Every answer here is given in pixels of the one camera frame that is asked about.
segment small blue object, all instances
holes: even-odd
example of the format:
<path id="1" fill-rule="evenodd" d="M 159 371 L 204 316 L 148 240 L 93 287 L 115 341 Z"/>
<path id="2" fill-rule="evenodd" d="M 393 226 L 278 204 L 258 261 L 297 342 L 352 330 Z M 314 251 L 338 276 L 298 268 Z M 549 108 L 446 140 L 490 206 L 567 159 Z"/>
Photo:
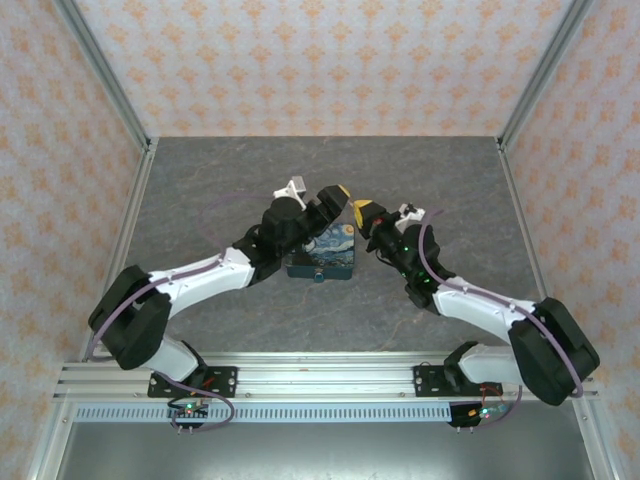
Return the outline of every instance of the small blue object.
<path id="1" fill-rule="evenodd" d="M 355 228 L 347 223 L 334 223 L 310 244 L 284 258 L 290 277 L 309 278 L 315 283 L 349 280 L 354 261 Z"/>

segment patterned wallpaper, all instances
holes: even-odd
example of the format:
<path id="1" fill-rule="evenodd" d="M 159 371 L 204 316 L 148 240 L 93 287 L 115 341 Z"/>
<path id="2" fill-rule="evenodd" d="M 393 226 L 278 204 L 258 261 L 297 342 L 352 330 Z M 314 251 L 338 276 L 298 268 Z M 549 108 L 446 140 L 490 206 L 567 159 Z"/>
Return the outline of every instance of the patterned wallpaper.
<path id="1" fill-rule="evenodd" d="M 640 472 L 639 139 L 640 10 L 596 0 L 509 161 L 547 285 L 601 355 L 629 478 Z"/>
<path id="2" fill-rule="evenodd" d="M 497 135 L 570 0 L 79 0 L 151 136 Z"/>
<path id="3" fill-rule="evenodd" d="M 51 0 L 0 2 L 0 478 L 76 359 L 139 158 Z"/>

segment blue box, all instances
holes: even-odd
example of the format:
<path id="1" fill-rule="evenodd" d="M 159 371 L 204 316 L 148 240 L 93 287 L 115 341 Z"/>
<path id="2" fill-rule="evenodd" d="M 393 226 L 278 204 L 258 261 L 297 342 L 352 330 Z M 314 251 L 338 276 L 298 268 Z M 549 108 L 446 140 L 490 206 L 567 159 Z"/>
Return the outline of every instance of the blue box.
<path id="1" fill-rule="evenodd" d="M 287 255 L 284 265 L 292 278 L 349 280 L 355 263 L 355 228 L 348 223 L 334 223 L 310 244 Z"/>

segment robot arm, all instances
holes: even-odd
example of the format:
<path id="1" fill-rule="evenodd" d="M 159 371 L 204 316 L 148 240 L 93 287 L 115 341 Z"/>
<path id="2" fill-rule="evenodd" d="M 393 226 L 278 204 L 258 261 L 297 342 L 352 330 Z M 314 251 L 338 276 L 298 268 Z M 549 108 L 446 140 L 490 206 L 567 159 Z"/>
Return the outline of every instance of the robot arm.
<path id="1" fill-rule="evenodd" d="M 369 200 L 354 202 L 360 234 L 406 279 L 405 291 L 418 308 L 458 318 L 499 337 L 510 346 L 487 347 L 467 342 L 445 361 L 444 381 L 454 390 L 484 382 L 526 385 L 545 403 L 560 405 L 576 388 L 565 361 L 532 323 L 538 320 L 568 358 L 580 381 L 600 364 L 593 346 L 566 307 L 556 299 L 515 300 L 475 287 L 446 270 L 438 261 L 440 247 L 433 228 L 426 227 L 422 250 L 431 275 L 419 255 L 423 209 L 403 204 L 396 212 Z"/>
<path id="2" fill-rule="evenodd" d="M 287 253 L 326 230 L 349 198 L 339 185 L 322 189 L 319 203 L 305 203 L 304 193 L 302 178 L 294 177 L 274 192 L 261 223 L 218 255 L 166 271 L 145 273 L 137 265 L 123 270 L 89 318 L 94 333 L 104 331 L 101 340 L 118 365 L 148 367 L 199 387 L 206 365 L 188 344 L 164 334 L 167 322 L 195 303 L 273 275 Z M 142 294 L 132 301 L 136 293 Z"/>

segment metal base plate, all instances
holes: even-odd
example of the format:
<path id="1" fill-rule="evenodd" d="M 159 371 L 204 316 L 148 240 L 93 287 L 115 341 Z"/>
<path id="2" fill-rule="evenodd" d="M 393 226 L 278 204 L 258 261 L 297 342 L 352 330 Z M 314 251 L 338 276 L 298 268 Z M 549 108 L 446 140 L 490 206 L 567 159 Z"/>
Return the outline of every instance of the metal base plate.
<path id="1" fill-rule="evenodd" d="M 495 388 L 502 395 L 502 384 L 486 382 L 484 385 Z M 416 397 L 477 397 L 482 396 L 481 385 L 469 383 L 461 385 L 458 390 L 447 382 L 442 365 L 418 365 L 413 367 L 413 386 Z M 485 396 L 498 396 L 491 390 L 485 391 Z"/>
<path id="2" fill-rule="evenodd" d="M 217 393 L 226 398 L 234 398 L 236 396 L 238 367 L 209 367 L 204 378 L 204 386 L 200 387 L 200 390 Z M 185 390 L 171 385 L 161 376 L 155 373 L 151 374 L 149 389 L 147 390 L 149 398 L 182 398 L 187 395 L 205 397 L 205 395 L 199 393 L 188 394 Z"/>

